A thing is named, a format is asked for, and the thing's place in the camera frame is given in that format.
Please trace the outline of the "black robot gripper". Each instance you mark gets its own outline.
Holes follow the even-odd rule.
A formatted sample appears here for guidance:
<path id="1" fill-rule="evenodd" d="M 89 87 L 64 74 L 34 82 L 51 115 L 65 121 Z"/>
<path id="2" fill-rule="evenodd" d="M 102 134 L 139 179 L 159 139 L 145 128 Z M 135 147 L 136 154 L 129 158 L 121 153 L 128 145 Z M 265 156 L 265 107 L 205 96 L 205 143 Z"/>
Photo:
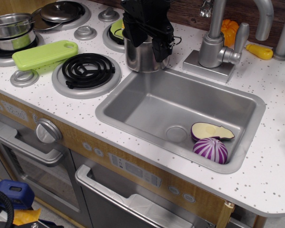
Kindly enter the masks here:
<path id="1" fill-rule="evenodd" d="M 123 24 L 134 47 L 139 47 L 148 36 L 153 37 L 152 49 L 156 62 L 172 54 L 175 45 L 174 29 L 167 14 L 169 0 L 123 0 Z"/>

